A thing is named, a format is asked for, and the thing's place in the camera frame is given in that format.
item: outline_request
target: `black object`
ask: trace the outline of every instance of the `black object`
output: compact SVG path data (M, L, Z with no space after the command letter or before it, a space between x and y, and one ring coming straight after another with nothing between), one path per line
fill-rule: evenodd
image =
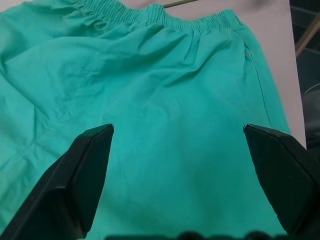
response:
M90 231L105 183L114 128L79 135L50 166L0 240L75 240Z
M320 239L320 164L290 135L247 124L244 134L263 191L288 235L251 232L244 240ZM112 125L88 130L41 177L0 240L76 240L90 230L105 181ZM106 240L171 240L108 236ZM236 240L212 236L210 240ZM204 240L185 232L177 240Z

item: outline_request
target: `white table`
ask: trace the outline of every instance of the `white table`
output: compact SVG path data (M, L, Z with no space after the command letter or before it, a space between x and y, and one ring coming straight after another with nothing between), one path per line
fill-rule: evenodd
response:
M144 8L175 0L121 0L127 7ZM1 0L0 11L22 0ZM291 134L306 146L305 125L296 66L289 0L198 0L166 8L168 14L193 20L233 9L259 41L278 89Z

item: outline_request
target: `elastic waistband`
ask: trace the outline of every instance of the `elastic waistband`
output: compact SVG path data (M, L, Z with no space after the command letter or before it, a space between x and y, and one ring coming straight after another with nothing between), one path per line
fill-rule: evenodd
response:
M176 30L200 31L223 28L239 29L244 26L231 9L196 20L183 20L169 15L160 4L152 4L143 9L131 9L118 0L78 0L77 2L106 22L153 23Z

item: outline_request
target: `stitching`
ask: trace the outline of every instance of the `stitching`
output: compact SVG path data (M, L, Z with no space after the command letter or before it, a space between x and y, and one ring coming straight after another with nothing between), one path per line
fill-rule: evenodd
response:
M56 120L54 122L52 122L51 124L49 124L48 128L46 130L44 130L37 138L35 138L24 150L22 150L17 156L13 156L11 158L9 158L6 163L9 163L10 161L14 161L16 159L18 159L20 156L22 156L28 149L30 149L38 140L40 140L42 137L44 137L49 131L51 131L54 127L55 124L60 121L64 115L66 114L66 112L70 109L70 103L76 98L77 93L79 92L81 86L84 84L85 80L87 79L89 73L92 71L95 63L97 62L99 56L103 53L103 51L100 51L99 53L96 54L96 57L94 58L92 64L90 65L89 69L87 70L87 72L85 73L85 75L83 76L82 80L80 81L78 87L75 89L75 91L70 95L69 100L66 102L65 104L65 109L64 111L61 112L60 115L58 115L58 117L56 118Z
M266 115L268 117L268 121L270 123L270 125L272 126L272 123L271 123L271 119L270 119L270 115L269 115L269 112L268 112L268 108L267 108L267 104L266 104L266 100L265 100L265 96L264 96L264 91L263 91L263 88L262 88L262 84L261 84L261 81L260 81L260 77L259 77L259 73L258 73L258 70L257 70L257 67L256 67L256 64L255 64L255 60L254 60L254 57L253 57L253 51L250 49L249 45L247 44L247 42L244 40L244 38L241 36L241 34L239 32L237 32L236 30L233 30L237 35L239 35L239 37L242 39L243 43L244 43L244 46L246 48L248 48L249 52L247 52L244 56L250 56L251 57L251 60L252 60L252 63L253 63L253 66L254 66L254 69L255 69L255 73L256 73L256 77L258 78L258 81L259 81L259 85L260 85L260 90L261 90L261 94L262 94L262 99L263 99L263 105L264 105L264 109L266 111Z

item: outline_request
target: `mint green fabric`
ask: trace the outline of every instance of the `mint green fabric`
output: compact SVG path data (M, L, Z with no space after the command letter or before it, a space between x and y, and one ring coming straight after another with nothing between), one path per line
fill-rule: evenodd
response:
M89 240L284 233L243 126L288 133L258 42L231 10L39 0L0 14L0 230L86 129L114 124Z

